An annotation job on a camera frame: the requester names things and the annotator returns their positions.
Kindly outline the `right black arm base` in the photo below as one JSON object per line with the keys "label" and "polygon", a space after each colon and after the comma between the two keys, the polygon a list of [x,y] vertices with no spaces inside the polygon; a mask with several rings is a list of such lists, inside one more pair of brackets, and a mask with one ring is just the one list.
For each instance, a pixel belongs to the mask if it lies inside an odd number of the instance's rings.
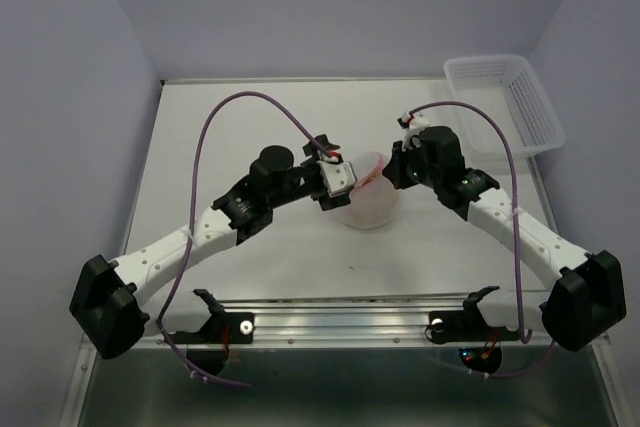
{"label": "right black arm base", "polygon": [[472,292],[457,310],[430,311],[424,330],[426,339],[433,344],[463,343],[458,348],[463,366],[472,374],[485,377],[496,374],[501,367],[503,354],[499,343],[519,339],[516,332],[504,326],[489,326],[481,315],[480,301],[498,290],[497,286],[489,286]]}

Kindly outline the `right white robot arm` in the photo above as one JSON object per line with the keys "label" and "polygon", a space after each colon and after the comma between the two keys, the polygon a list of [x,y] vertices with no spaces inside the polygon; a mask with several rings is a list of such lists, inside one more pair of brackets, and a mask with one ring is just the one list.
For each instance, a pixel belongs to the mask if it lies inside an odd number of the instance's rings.
{"label": "right white robot arm", "polygon": [[519,255],[544,292],[522,294],[484,287],[459,310],[436,311],[428,327],[435,344],[483,341],[490,335],[515,341],[517,330],[548,334],[577,352],[626,316],[621,266],[606,250],[578,247],[526,211],[515,208],[489,174],[466,166],[457,135],[446,126],[404,123],[383,175],[397,190],[423,185],[462,220]]}

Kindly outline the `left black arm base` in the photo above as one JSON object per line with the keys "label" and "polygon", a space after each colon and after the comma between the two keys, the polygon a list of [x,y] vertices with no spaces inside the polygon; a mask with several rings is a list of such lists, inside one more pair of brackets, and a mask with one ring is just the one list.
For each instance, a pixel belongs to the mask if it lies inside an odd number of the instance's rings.
{"label": "left black arm base", "polygon": [[208,290],[181,295],[161,330],[165,343],[185,364],[189,375],[205,384],[244,388],[248,384],[218,376],[230,359],[231,345],[253,343],[256,316],[229,310]]}

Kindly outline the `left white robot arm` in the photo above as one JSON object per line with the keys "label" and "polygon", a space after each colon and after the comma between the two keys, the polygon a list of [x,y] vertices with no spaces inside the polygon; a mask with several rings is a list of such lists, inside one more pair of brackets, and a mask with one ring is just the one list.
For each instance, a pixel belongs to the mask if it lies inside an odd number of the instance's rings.
{"label": "left white robot arm", "polygon": [[264,148],[231,189],[160,240],[113,260],[96,255],[80,270],[69,311],[104,359],[131,349],[151,325],[145,304],[201,261],[264,230],[275,209],[311,198],[324,211],[349,204],[357,178],[337,146],[320,135],[295,165],[284,146]]}

